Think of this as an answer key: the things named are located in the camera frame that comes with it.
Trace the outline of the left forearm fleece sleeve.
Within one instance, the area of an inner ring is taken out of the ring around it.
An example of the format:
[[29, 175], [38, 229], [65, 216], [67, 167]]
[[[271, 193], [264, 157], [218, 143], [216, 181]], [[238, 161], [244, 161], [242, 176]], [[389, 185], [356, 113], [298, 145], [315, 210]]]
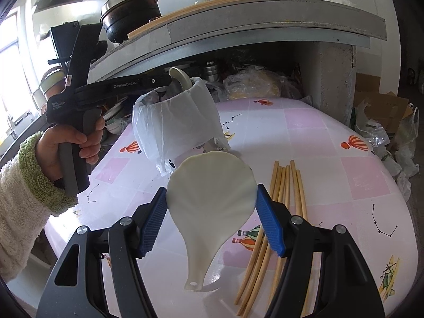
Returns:
[[0, 231], [1, 278], [15, 279], [26, 267], [36, 238], [50, 216], [58, 216], [78, 203], [53, 184], [36, 160], [41, 132], [28, 137], [17, 155], [1, 167]]

